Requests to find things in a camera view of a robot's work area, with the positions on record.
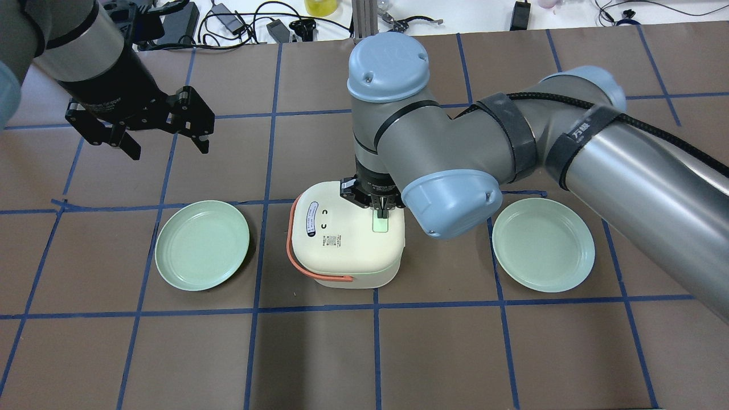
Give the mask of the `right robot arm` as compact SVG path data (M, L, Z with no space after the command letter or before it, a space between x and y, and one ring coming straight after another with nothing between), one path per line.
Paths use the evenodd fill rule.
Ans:
M356 174L339 201L388 220L409 208L430 237L450 239L502 205L500 187L543 168L727 320L727 165L626 113L611 73L577 67L448 117L428 85L429 55L395 32L349 56Z

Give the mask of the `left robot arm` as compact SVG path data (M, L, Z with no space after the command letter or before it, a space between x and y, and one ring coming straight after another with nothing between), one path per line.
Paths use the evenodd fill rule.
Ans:
M166 94L99 2L3 1L1 29L2 127L36 64L70 95L65 118L87 143L140 158L128 130L151 125Z

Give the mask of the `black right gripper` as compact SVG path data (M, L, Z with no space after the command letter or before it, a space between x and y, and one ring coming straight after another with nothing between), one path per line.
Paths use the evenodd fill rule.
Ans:
M339 180L339 197L361 208L374 208L378 220L387 220L393 208L406 208L390 174L355 174Z

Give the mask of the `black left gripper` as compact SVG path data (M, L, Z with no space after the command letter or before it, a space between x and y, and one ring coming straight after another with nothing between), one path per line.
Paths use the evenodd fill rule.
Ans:
M65 119L90 145L107 144L137 161L141 147L126 130L162 130L190 138L200 153L209 153L215 125L211 108L192 86L164 93L129 45L106 72L60 85L72 99Z

